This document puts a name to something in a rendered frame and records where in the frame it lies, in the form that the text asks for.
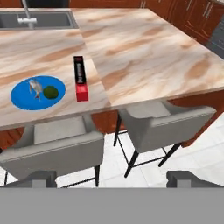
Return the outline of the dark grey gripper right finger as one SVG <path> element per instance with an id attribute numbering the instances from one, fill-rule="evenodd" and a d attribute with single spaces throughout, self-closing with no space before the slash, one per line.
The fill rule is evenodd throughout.
<path id="1" fill-rule="evenodd" d="M 168 171 L 166 173 L 168 188 L 212 188 L 220 187 L 213 182 L 198 178 L 190 171 Z"/>

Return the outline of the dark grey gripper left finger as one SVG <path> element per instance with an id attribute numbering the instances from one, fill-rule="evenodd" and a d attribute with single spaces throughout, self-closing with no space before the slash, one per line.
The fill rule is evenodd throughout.
<path id="1" fill-rule="evenodd" d="M 56 188 L 56 171 L 35 171 L 26 178 L 6 185 L 13 188 Z"/>

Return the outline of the blue round plate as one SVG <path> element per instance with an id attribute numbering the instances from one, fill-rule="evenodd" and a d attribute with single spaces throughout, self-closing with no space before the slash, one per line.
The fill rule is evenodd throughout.
<path id="1" fill-rule="evenodd" d="M 38 75 L 20 81 L 10 91 L 11 103 L 23 110 L 42 110 L 60 102 L 66 93 L 62 80 Z"/>

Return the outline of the green lime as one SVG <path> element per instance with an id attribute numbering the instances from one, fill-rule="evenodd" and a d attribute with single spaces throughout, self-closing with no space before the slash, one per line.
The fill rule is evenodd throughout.
<path id="1" fill-rule="evenodd" d="M 44 97 L 47 99 L 55 99 L 59 95 L 59 91 L 54 86 L 47 86 L 43 90 Z"/>

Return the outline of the grey fish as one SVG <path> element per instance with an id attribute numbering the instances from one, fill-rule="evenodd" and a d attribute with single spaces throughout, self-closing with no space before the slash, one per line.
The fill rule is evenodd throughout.
<path id="1" fill-rule="evenodd" d="M 35 97 L 37 99 L 40 99 L 40 94 L 43 92 L 42 85 L 38 81 L 31 79 L 29 80 L 29 86 L 30 86 L 30 90 L 34 90 Z"/>

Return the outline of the red and black foil box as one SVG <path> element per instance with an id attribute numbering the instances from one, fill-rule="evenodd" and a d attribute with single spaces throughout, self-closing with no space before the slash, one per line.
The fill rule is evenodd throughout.
<path id="1" fill-rule="evenodd" d="M 74 64 L 76 99 L 78 102 L 85 102 L 88 100 L 88 84 L 83 57 L 74 56 L 73 64 Z"/>

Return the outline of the grey stool with black legs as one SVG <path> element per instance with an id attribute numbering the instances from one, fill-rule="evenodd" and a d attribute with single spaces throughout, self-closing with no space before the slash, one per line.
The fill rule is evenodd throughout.
<path id="1" fill-rule="evenodd" d="M 128 177 L 133 167 L 142 165 L 136 164 L 139 154 L 171 145 L 171 149 L 165 151 L 163 157 L 143 162 L 148 164 L 161 159 L 158 164 L 161 167 L 179 146 L 193 138 L 215 113 L 216 109 L 213 107 L 180 107 L 168 101 L 144 102 L 120 108 L 117 112 L 114 145 L 119 143 L 123 150 L 119 135 L 121 123 L 124 123 L 135 149 L 130 161 L 124 154 L 128 164 L 124 177 Z"/>
<path id="2" fill-rule="evenodd" d="M 63 176 L 93 168 L 97 182 L 103 152 L 104 135 L 90 115 L 82 115 L 28 127 L 16 145 L 0 154 L 0 166 L 17 179 L 35 171 Z"/>

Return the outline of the grey sink basin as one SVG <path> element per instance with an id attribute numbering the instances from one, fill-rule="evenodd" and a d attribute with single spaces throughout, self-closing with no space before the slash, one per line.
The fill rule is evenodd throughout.
<path id="1" fill-rule="evenodd" d="M 64 30 L 78 29 L 71 11 L 35 10 L 27 17 L 23 10 L 7 10 L 0 12 L 0 31 L 11 30 Z"/>

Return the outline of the silver tap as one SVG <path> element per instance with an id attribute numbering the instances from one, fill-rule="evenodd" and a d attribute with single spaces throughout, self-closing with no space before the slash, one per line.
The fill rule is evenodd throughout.
<path id="1" fill-rule="evenodd" d="M 21 1 L 22 1 L 22 5 L 24 6 L 24 12 L 26 17 L 19 17 L 17 21 L 20 24 L 28 24 L 29 28 L 32 30 L 34 28 L 34 25 L 37 23 L 37 19 L 35 17 L 31 17 L 26 0 L 21 0 Z"/>

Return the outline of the red-brown wooden cupboard run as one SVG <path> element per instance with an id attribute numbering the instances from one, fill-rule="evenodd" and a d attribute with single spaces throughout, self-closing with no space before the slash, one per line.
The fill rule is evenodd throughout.
<path id="1" fill-rule="evenodd" d="M 224 15 L 224 0 L 68 0 L 70 8 L 148 8 L 206 45 Z"/>

